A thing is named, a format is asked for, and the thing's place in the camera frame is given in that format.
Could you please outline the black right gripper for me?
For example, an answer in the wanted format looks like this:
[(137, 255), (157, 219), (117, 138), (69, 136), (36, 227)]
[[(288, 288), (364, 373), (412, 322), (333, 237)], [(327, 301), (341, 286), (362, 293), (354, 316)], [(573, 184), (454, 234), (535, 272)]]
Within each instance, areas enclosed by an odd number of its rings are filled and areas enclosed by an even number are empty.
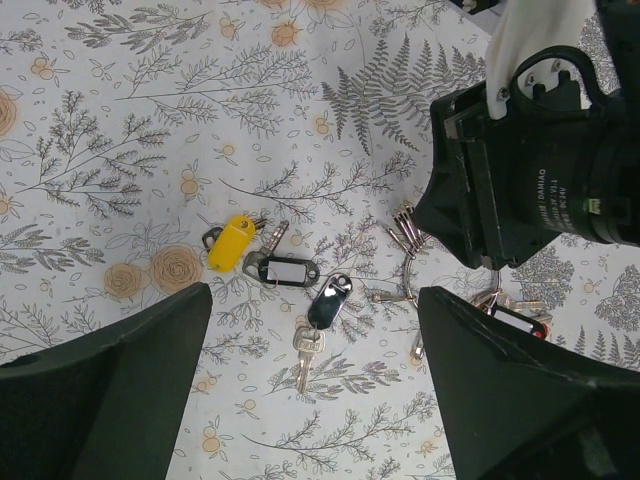
[(416, 226), (463, 265), (515, 268), (562, 233), (602, 244), (639, 243), (639, 116), (603, 93), (589, 57), (547, 48), (525, 61), (565, 60), (554, 89), (507, 90), (507, 113), (489, 116), (484, 84), (430, 108), (433, 169)]

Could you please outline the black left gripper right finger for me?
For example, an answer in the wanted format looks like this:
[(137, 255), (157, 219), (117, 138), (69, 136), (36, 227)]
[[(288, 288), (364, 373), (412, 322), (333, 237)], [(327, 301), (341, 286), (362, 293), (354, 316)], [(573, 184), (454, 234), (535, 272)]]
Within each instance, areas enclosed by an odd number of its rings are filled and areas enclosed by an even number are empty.
[(636, 479), (639, 374), (504, 323), (442, 287), (418, 315), (459, 479)]

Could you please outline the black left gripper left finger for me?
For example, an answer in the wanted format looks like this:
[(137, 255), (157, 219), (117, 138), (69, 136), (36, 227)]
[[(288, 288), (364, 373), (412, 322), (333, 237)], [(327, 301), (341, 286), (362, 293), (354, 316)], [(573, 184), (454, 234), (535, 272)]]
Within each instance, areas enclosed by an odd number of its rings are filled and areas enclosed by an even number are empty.
[(2, 364), (2, 478), (165, 478), (211, 311), (196, 282)]

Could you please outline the black tag with white label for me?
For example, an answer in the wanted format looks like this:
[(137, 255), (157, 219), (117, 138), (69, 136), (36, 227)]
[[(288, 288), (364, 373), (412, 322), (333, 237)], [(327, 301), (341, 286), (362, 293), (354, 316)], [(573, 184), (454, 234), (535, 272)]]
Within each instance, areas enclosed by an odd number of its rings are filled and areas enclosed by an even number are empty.
[(265, 285), (308, 288), (320, 277), (319, 267), (312, 260), (277, 256), (275, 250), (289, 228), (283, 220), (269, 240), (258, 250), (246, 254), (242, 271)]

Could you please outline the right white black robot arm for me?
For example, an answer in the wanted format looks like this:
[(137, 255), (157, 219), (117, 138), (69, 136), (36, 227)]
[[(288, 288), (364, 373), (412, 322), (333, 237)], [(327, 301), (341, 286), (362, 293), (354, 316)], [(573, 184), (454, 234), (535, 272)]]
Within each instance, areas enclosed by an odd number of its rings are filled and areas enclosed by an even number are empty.
[(510, 1), (483, 82), (430, 108), (413, 215), (469, 268), (515, 268), (562, 233), (639, 243), (639, 5)]

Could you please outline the yellow key tag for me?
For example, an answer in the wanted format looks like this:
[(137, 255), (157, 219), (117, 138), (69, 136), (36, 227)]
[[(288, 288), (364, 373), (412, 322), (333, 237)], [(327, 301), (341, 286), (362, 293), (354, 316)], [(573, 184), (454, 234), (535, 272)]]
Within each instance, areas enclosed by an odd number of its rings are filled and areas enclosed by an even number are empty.
[(232, 217), (224, 227), (213, 227), (202, 235), (207, 264), (216, 272), (231, 271), (251, 243), (256, 232), (266, 225), (265, 218)]

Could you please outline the silver key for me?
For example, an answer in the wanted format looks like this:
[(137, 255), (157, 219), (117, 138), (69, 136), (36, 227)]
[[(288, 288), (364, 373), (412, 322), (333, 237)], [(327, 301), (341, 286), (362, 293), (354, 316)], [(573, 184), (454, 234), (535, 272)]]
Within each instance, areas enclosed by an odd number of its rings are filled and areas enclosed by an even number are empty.
[(306, 392), (311, 365), (315, 357), (324, 351), (325, 346), (326, 334), (322, 330), (304, 326), (295, 331), (293, 347), (298, 352), (297, 391), (300, 395)]

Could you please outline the glossy black key tag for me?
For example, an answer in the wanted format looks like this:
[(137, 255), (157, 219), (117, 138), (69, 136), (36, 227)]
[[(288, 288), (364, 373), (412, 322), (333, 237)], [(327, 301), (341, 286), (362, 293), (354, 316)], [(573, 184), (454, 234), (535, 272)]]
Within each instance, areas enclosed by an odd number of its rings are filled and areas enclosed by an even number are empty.
[(348, 275), (343, 273), (331, 275), (309, 307), (307, 313), (309, 324), (317, 330), (330, 328), (352, 291), (353, 283)]

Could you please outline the floral patterned table mat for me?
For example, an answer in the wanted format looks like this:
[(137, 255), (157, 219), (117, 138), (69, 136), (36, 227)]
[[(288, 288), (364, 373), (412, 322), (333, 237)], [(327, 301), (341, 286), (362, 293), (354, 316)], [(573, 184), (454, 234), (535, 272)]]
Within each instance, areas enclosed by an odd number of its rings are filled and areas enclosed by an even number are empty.
[[(5, 1), (1, 366), (202, 282), (212, 311), (163, 479), (459, 479), (392, 214), (433, 169), (432, 103), (486, 77), (510, 1)], [(265, 218), (226, 273), (202, 235)], [(308, 288), (245, 275), (277, 256)], [(469, 268), (435, 237), (411, 286), (540, 300), (546, 341), (639, 374), (639, 243), (562, 233)], [(297, 391), (295, 331), (333, 274), (353, 291)]]

